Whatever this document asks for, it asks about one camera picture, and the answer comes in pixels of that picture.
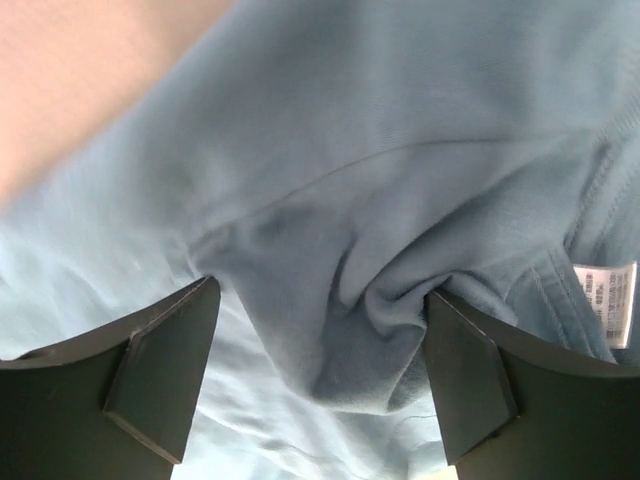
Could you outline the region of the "slate blue t shirt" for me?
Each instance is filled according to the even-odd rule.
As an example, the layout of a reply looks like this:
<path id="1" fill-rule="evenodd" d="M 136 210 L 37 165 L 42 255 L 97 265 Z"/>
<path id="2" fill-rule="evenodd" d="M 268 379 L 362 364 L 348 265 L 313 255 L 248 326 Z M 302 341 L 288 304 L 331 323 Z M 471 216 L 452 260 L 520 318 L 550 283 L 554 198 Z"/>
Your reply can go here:
<path id="1" fill-rule="evenodd" d="M 416 479 L 444 286 L 637 365 L 581 279 L 639 259 L 635 1 L 243 1 L 1 217 L 16 357 L 211 275 L 179 479 Z"/>

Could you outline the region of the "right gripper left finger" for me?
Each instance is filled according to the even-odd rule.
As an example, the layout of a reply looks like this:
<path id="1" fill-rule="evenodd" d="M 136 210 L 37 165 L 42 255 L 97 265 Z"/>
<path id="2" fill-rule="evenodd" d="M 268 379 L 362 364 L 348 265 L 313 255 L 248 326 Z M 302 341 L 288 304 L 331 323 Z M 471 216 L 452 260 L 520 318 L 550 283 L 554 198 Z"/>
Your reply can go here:
<path id="1" fill-rule="evenodd" d="M 169 478 L 184 459 L 220 296 L 204 278 L 3 361 L 2 477 Z"/>

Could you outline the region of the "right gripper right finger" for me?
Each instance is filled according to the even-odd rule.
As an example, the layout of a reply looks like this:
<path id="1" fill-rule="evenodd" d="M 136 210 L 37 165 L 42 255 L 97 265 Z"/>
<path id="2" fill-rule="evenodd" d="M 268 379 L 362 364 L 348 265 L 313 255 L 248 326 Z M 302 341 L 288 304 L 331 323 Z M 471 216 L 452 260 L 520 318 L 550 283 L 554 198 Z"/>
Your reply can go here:
<path id="1" fill-rule="evenodd" d="M 423 353 L 461 479 L 639 476 L 639 370 L 570 352 L 434 290 Z"/>

